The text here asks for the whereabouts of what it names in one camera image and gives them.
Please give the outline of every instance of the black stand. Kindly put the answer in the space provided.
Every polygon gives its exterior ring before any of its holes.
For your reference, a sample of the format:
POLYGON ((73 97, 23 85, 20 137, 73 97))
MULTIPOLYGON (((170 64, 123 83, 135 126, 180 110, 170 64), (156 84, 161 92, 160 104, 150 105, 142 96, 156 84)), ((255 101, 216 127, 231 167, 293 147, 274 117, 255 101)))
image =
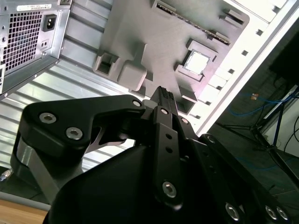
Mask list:
POLYGON ((277 140, 281 125, 281 120, 284 114, 284 108, 285 103, 282 103, 267 119, 263 119, 261 122, 258 122, 254 126, 243 126, 243 125, 223 125, 221 123, 216 122, 215 124, 224 128, 225 130, 230 131, 231 133, 234 133, 238 136, 240 136, 243 139, 246 139, 247 141, 250 141, 251 143, 263 148, 265 151, 268 151, 271 158, 275 161, 275 163, 285 172, 285 174, 288 175, 288 177, 291 179, 291 181, 294 184, 295 189, 299 192, 299 178, 296 176, 296 174, 292 171, 292 169, 286 164, 286 162, 281 158, 281 156, 276 152, 277 148, 277 140), (277 113, 279 113, 278 122, 276 126, 275 136, 273 144, 270 145, 268 141, 263 137, 260 130, 262 127, 264 127, 265 124, 267 124, 277 113), (252 140, 251 138, 238 133, 235 130, 248 130, 250 131, 256 140, 252 140))

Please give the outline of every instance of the rectangular slot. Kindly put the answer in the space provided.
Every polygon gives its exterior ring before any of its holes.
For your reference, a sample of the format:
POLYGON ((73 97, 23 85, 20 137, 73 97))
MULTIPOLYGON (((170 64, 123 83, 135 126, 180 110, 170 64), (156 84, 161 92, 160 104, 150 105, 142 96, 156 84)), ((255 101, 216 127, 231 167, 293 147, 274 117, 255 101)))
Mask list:
POLYGON ((112 56, 108 54, 104 54, 101 60, 101 63, 99 65, 98 70, 104 74, 109 74, 109 71, 111 69, 111 60, 112 56))

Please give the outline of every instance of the wooden table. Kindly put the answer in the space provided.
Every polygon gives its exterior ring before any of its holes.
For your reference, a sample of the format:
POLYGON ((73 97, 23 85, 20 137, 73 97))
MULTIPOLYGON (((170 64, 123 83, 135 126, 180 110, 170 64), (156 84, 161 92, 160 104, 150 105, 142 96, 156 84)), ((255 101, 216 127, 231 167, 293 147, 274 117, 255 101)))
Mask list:
POLYGON ((46 211, 0 200, 0 224, 42 224, 46 211))

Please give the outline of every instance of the power supply unit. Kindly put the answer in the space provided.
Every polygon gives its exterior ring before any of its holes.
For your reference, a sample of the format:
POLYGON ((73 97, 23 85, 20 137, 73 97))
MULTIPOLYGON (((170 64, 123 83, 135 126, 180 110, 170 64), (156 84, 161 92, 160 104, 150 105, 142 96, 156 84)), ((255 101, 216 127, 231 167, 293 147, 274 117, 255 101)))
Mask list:
POLYGON ((0 0, 0 98, 58 63, 71 2, 0 0))

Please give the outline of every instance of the label sticker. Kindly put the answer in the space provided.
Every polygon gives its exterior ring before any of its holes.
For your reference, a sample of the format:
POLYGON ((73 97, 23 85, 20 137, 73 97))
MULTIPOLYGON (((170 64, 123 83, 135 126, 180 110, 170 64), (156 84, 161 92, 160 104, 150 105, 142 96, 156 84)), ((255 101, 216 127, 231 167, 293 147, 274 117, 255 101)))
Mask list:
POLYGON ((17 11, 32 11, 52 8, 52 4, 17 6, 17 11))

